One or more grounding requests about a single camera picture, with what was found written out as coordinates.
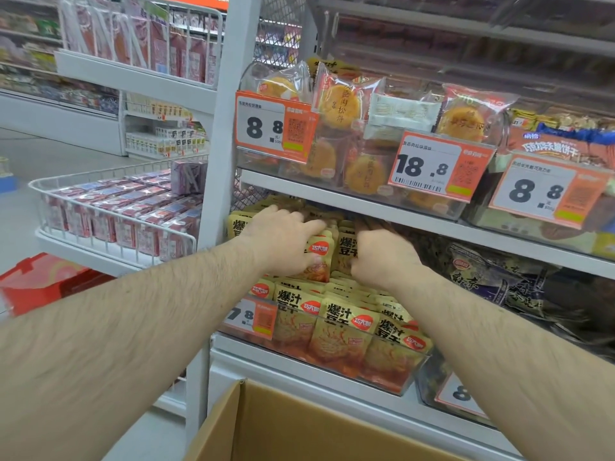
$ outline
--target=cardboard box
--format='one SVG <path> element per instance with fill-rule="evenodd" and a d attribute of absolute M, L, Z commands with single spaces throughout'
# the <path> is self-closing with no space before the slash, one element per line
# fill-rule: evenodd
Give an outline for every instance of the cardboard box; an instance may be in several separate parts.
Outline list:
<path fill-rule="evenodd" d="M 251 380 L 241 380 L 213 406 L 184 461 L 383 458 L 464 460 Z"/>

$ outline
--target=hairy forearm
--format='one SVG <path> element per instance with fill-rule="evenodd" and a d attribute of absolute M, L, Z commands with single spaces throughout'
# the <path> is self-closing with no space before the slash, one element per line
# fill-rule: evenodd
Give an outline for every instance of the hairy forearm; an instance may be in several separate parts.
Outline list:
<path fill-rule="evenodd" d="M 531 461 L 609 460 L 615 366 L 432 271 L 393 290 L 489 418 Z"/>
<path fill-rule="evenodd" d="M 0 451 L 99 460 L 264 272 L 241 238 L 0 326 Z"/>

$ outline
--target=floor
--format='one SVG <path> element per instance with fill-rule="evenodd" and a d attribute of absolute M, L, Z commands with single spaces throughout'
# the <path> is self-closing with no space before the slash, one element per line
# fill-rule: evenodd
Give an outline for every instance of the floor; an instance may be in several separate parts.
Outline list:
<path fill-rule="evenodd" d="M 3 128 L 0 155 L 9 159 L 11 171 L 20 183 L 19 190 L 0 194 L 0 273 L 40 252 L 34 236 L 38 226 L 36 195 L 27 188 L 28 181 L 140 163 Z M 5 316 L 0 310 L 0 318 Z M 184 420 L 152 408 L 118 441 L 104 461 L 179 461 L 184 450 Z"/>

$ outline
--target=person's left arm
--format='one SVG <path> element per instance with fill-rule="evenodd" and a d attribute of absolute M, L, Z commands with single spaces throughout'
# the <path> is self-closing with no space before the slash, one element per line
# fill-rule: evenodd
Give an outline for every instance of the person's left arm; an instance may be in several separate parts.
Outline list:
<path fill-rule="evenodd" d="M 100 460 L 265 273 L 293 275 L 322 221 L 272 206 L 210 251 L 116 279 L 0 325 L 0 452 Z"/>

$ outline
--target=person's right arm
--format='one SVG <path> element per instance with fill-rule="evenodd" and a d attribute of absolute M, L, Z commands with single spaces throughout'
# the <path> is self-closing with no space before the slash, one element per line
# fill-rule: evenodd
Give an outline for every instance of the person's right arm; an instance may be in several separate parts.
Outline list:
<path fill-rule="evenodd" d="M 421 265 L 381 227 L 358 232 L 352 276 L 390 291 L 530 461 L 615 458 L 615 366 Z"/>

